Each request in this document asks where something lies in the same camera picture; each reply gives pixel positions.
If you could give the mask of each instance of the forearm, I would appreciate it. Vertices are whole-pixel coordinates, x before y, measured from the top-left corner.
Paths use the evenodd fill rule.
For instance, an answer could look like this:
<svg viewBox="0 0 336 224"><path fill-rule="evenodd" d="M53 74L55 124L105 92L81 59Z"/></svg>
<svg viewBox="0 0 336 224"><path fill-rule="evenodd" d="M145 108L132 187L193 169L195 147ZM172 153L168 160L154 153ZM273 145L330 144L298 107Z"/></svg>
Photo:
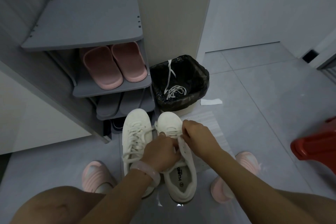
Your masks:
<svg viewBox="0 0 336 224"><path fill-rule="evenodd" d="M149 175L131 169L124 179L81 220L80 224L129 223L151 182L152 178Z"/></svg>
<svg viewBox="0 0 336 224"><path fill-rule="evenodd" d="M225 151L218 150L205 161L227 183L252 223L316 223Z"/></svg>

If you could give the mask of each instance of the person's left hand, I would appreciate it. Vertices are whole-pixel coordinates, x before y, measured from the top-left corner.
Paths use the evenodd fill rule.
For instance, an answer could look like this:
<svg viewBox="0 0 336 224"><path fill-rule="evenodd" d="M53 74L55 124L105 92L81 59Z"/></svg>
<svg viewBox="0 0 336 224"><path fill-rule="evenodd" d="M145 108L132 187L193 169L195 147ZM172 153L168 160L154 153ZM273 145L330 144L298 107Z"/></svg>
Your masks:
<svg viewBox="0 0 336 224"><path fill-rule="evenodd" d="M179 143L176 139L167 137L161 132L157 139L148 143L143 152L141 161L153 167L156 171L162 172L179 161L181 158Z"/></svg>

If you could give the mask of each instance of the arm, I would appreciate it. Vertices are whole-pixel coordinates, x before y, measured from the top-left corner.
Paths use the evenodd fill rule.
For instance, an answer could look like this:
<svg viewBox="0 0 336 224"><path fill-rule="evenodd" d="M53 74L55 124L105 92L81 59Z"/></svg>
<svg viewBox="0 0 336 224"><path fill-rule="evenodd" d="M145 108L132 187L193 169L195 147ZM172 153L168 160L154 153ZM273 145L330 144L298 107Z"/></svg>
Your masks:
<svg viewBox="0 0 336 224"><path fill-rule="evenodd" d="M316 223L309 214L222 150L207 127L185 120L182 137L191 150L227 183L252 223Z"/></svg>
<svg viewBox="0 0 336 224"><path fill-rule="evenodd" d="M180 159L175 139L160 134L146 145L142 162L161 172L174 166ZM129 223L140 205L141 197L152 182L146 173L131 169L124 179L108 193L80 222L80 224Z"/></svg>

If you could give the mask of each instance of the person's right hand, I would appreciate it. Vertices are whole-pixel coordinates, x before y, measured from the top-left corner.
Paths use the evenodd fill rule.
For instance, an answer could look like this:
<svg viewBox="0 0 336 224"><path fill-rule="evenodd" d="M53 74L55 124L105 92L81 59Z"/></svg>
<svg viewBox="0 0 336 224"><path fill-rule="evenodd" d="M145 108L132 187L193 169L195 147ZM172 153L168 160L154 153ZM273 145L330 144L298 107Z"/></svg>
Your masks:
<svg viewBox="0 0 336 224"><path fill-rule="evenodd" d="M205 160L221 147L212 135L208 127L193 120L184 120L182 125L182 138L196 154L196 156Z"/></svg>

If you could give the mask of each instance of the white sneaker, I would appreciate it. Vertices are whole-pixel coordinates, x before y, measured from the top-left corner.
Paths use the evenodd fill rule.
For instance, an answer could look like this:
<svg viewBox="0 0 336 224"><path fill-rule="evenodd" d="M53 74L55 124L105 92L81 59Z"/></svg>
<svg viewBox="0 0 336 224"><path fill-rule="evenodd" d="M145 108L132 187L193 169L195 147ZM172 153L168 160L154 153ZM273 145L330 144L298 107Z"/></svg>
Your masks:
<svg viewBox="0 0 336 224"><path fill-rule="evenodd" d="M142 158L145 146L153 140L152 130L151 120L144 110L134 109L127 115L122 137L124 175L128 174L131 163ZM153 190L154 187L148 187L142 197Z"/></svg>
<svg viewBox="0 0 336 224"><path fill-rule="evenodd" d="M155 128L157 134L164 132L178 141L182 157L174 167L162 173L171 198L177 203L189 202L196 192L197 177L191 150L181 138L182 120L172 112L164 112L155 123Z"/></svg>

